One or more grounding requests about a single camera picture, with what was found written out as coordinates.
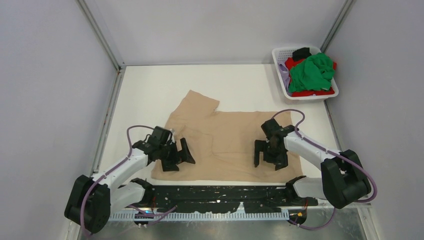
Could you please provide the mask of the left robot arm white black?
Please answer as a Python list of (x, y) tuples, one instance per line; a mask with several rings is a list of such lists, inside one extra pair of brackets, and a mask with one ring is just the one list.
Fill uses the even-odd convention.
[(105, 171), (92, 176), (80, 175), (74, 182), (64, 216), (79, 224), (87, 237), (104, 228), (111, 214), (135, 204), (148, 207), (154, 202), (154, 187), (148, 181), (134, 178), (136, 172), (159, 160), (164, 172), (178, 171), (181, 163), (195, 164), (185, 138), (180, 147), (171, 130), (156, 126), (145, 139), (132, 142), (128, 136), (128, 154)]

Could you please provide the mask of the beige t shirt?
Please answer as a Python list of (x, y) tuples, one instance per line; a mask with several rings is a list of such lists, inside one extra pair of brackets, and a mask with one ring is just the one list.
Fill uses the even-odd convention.
[(261, 125), (272, 111), (218, 111), (220, 102), (190, 90), (170, 114), (165, 128), (186, 139), (195, 164), (182, 162), (178, 171), (163, 171), (155, 164), (151, 177), (160, 181), (235, 181), (285, 183), (303, 175), (298, 154), (288, 152), (288, 166), (261, 160), (254, 165), (255, 140), (265, 140)]

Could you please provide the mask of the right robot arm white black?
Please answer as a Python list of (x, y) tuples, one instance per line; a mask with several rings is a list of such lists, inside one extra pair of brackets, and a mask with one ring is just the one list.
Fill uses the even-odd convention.
[(261, 160), (275, 170), (289, 165), (289, 153), (295, 153), (320, 170), (320, 177), (299, 176), (286, 183), (285, 198), (299, 205), (305, 198), (328, 201), (336, 209), (359, 202), (372, 191), (358, 155), (352, 150), (339, 151), (320, 145), (296, 126), (282, 127), (272, 118), (261, 125), (265, 140), (254, 142), (254, 166)]

